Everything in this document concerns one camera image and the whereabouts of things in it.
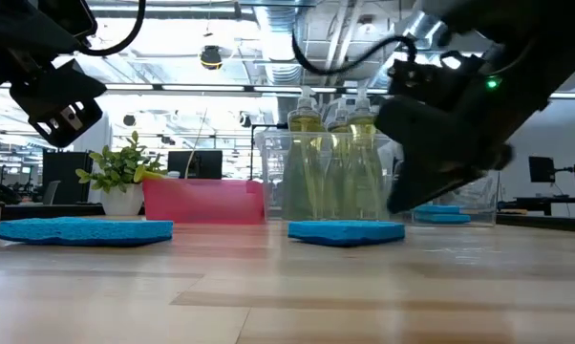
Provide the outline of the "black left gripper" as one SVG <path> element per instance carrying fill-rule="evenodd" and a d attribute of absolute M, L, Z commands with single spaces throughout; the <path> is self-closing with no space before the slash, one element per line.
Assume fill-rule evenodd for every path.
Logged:
<path fill-rule="evenodd" d="M 28 65 L 43 66 L 78 46 L 73 35 L 30 2 L 0 0 L 0 85 L 26 78 Z M 96 98 L 106 91 L 105 84 L 86 75 L 74 59 L 10 88 L 29 124 L 58 148 L 69 146 L 101 120 Z"/>

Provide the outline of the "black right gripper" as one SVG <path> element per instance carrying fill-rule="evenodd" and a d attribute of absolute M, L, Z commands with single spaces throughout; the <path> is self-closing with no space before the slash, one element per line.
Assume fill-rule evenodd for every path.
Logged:
<path fill-rule="evenodd" d="M 387 209 L 411 210 L 511 162 L 512 97 L 503 75 L 398 79 L 374 120 L 403 155 Z"/>

